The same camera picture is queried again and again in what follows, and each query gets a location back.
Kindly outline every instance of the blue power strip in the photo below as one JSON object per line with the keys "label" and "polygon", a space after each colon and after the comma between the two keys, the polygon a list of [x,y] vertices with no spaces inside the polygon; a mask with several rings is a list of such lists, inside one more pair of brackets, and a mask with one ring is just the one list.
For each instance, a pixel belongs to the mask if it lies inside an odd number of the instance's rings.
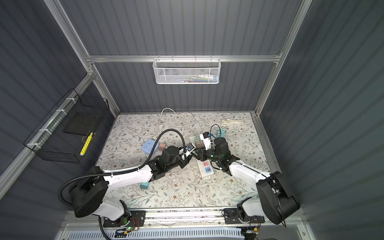
{"label": "blue power strip", "polygon": [[[144,145],[141,147],[141,150],[143,150],[143,152],[145,152],[146,154],[150,154],[151,151],[152,151],[152,148],[153,148],[153,145],[155,144],[155,141],[152,140],[152,139],[148,139]],[[156,144],[155,146],[155,150],[153,151],[153,153],[157,152],[157,149],[159,148],[159,143]]]}

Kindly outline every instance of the gray wall panel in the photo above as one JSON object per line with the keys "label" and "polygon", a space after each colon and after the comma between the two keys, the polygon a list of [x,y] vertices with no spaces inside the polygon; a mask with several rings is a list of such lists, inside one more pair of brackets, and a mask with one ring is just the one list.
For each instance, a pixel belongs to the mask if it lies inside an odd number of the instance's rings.
{"label": "gray wall panel", "polygon": [[[86,72],[42,0],[0,1],[0,55],[3,173],[28,135]],[[84,94],[100,97],[94,84]],[[112,114],[105,118],[80,164],[31,160],[0,200],[0,239],[55,237],[68,210],[57,190],[96,163],[113,121]]]}
{"label": "gray wall panel", "polygon": [[273,63],[222,63],[218,84],[157,84],[151,63],[96,63],[122,112],[254,110]]}
{"label": "gray wall panel", "polygon": [[[83,93],[101,97],[94,84]],[[110,113],[92,139],[80,164],[43,161],[35,156],[0,201],[1,239],[53,239],[68,207],[57,199],[57,190],[67,180],[85,173],[95,165],[112,128]]]}
{"label": "gray wall panel", "polygon": [[91,55],[273,55],[300,1],[62,1]]}
{"label": "gray wall panel", "polygon": [[384,4],[314,1],[261,118],[317,239],[380,239]]}
{"label": "gray wall panel", "polygon": [[0,55],[3,172],[37,124],[86,72],[43,1],[0,1]]}

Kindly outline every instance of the wire mesh basket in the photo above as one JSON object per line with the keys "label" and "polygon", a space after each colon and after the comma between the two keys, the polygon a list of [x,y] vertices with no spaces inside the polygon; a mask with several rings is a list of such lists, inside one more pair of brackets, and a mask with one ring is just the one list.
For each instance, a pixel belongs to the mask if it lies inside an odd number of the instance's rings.
{"label": "wire mesh basket", "polygon": [[220,68],[220,59],[204,62],[153,61],[158,84],[217,84]]}
{"label": "wire mesh basket", "polygon": [[30,136],[24,145],[43,160],[80,163],[86,153],[84,145],[92,143],[108,112],[106,99],[76,95],[63,109],[56,110],[56,117],[45,129],[38,130],[34,142]]}

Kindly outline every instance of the yellow pen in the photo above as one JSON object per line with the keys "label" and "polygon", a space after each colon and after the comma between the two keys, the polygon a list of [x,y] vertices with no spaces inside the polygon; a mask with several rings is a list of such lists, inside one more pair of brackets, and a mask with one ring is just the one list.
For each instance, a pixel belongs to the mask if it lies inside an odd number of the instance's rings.
{"label": "yellow pen", "polygon": [[83,156],[85,154],[85,151],[87,151],[88,145],[92,140],[92,136],[93,136],[93,133],[91,132],[91,134],[87,138],[87,141],[85,141],[85,143],[84,143],[84,147],[80,152],[80,156]]}

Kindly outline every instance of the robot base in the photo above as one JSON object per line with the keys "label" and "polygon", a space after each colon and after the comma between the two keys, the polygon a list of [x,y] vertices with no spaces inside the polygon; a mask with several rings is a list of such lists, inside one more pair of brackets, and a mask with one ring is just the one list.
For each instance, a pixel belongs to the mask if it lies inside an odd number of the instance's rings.
{"label": "robot base", "polygon": [[237,215],[237,210],[235,208],[227,208],[223,209],[224,217],[225,219],[225,224],[239,224],[239,223],[251,223],[251,224],[258,224],[258,223],[265,223],[264,216],[254,216],[250,217],[249,220],[246,222],[241,222],[238,215]]}
{"label": "robot base", "polygon": [[[137,220],[135,220],[135,227],[142,227],[144,226],[144,220],[145,220],[145,211],[129,211],[131,213],[131,221],[128,223],[126,227],[133,227],[133,220],[132,217],[137,218],[139,220],[139,223]],[[103,227],[120,227],[119,220],[112,221],[110,219],[106,219],[103,223]]]}

